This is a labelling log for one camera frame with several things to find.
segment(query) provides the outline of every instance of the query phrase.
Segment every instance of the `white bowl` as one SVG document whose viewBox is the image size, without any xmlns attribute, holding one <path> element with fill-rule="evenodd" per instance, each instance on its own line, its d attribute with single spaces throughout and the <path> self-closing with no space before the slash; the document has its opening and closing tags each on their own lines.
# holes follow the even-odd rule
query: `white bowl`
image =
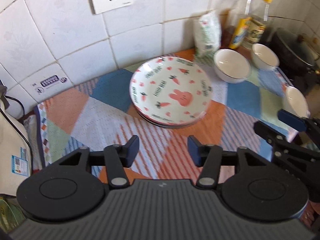
<svg viewBox="0 0 320 240">
<path fill-rule="evenodd" d="M 254 65 L 262 70 L 274 70 L 279 66 L 277 55 L 262 44 L 254 44 L 251 50 L 251 57 Z"/>
<path fill-rule="evenodd" d="M 251 74 L 251 66 L 240 53 L 220 49 L 214 54 L 214 69 L 219 78 L 228 83 L 240 83 Z"/>
<path fill-rule="evenodd" d="M 298 117 L 308 117 L 308 104 L 295 87 L 287 87 L 282 99 L 283 109 Z"/>
</svg>

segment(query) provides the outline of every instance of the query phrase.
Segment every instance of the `plastic bag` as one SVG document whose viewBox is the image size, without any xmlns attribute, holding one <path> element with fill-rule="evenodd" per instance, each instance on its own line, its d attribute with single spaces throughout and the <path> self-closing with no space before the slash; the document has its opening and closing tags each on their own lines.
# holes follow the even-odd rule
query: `plastic bag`
<svg viewBox="0 0 320 240">
<path fill-rule="evenodd" d="M 216 11 L 194 20 L 196 57 L 214 54 L 221 46 L 221 25 Z"/>
</svg>

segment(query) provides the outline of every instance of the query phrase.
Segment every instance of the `bottle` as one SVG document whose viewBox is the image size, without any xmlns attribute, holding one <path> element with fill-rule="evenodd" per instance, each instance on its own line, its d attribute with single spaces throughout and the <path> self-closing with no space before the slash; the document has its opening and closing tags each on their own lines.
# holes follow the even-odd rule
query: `bottle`
<svg viewBox="0 0 320 240">
<path fill-rule="evenodd" d="M 249 27 L 249 23 L 251 20 L 251 17 L 249 16 L 250 12 L 250 3 L 251 0 L 240 0 L 239 1 L 239 7 L 242 9 L 242 13 L 237 15 L 237 24 L 236 29 L 233 32 L 229 48 L 236 49 L 241 44 L 242 40 L 244 39 L 247 29 Z"/>
<path fill-rule="evenodd" d="M 246 49 L 252 49 L 252 45 L 259 42 L 268 23 L 269 6 L 272 0 L 263 0 L 256 13 L 251 17 L 247 35 L 244 38 L 242 46 Z"/>
</svg>

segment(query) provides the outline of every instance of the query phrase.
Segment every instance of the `colorful tablecloth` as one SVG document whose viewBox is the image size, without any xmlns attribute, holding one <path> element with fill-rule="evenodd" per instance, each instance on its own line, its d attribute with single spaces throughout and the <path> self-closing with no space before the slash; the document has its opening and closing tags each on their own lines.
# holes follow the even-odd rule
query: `colorful tablecloth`
<svg viewBox="0 0 320 240">
<path fill-rule="evenodd" d="M 193 59 L 193 50 L 176 53 Z M 42 166 L 58 160 L 80 146 L 101 151 L 111 144 L 125 144 L 132 135 L 140 138 L 140 151 L 131 167 L 153 179 L 196 180 L 201 169 L 193 165 L 187 151 L 187 137 L 195 135 L 204 144 L 217 144 L 235 151 L 247 146 L 270 159 L 271 147 L 253 131 L 262 120 L 285 136 L 295 131 L 280 122 L 276 113 L 282 108 L 285 80 L 277 72 L 252 67 L 248 81 L 228 84 L 220 80 L 210 60 L 196 59 L 212 83 L 212 100 L 205 117 L 180 129 L 163 129 L 143 120 L 129 96 L 133 72 L 141 65 L 108 73 L 65 92 L 35 107 L 39 159 Z M 98 176 L 101 167 L 92 173 Z M 230 173 L 222 169 L 221 181 Z"/>
</svg>

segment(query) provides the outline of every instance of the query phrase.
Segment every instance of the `table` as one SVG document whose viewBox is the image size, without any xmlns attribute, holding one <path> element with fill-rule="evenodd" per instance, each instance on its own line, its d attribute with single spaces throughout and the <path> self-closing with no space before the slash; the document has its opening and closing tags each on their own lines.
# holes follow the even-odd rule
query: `table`
<svg viewBox="0 0 320 240">
<path fill-rule="evenodd" d="M 211 80 L 210 107 L 196 124 L 164 129 L 140 117 L 129 96 L 130 79 L 141 65 L 138 63 L 87 81 L 38 104 L 34 108 L 37 143 L 33 145 L 38 145 L 34 152 L 39 156 L 34 159 L 39 159 L 44 167 L 80 146 L 100 151 L 111 144 L 125 144 L 136 134 L 140 138 L 140 151 L 131 171 L 146 178 L 190 178 L 195 182 L 201 168 L 194 166 L 188 154 L 189 135 L 195 135 L 203 144 L 217 144 L 229 151 L 246 146 L 269 160 L 271 146 L 252 129 L 257 120 L 267 123 L 289 140 L 294 138 L 296 131 L 276 117 L 288 85 L 279 72 L 252 67 L 248 81 L 228 84 L 216 76 L 210 58 L 194 59 L 193 54 L 194 49 L 170 55 L 195 60 Z M 102 167 L 93 167 L 92 174 L 99 176 L 101 170 Z M 222 167 L 219 182 L 232 174 L 233 167 Z"/>
</svg>

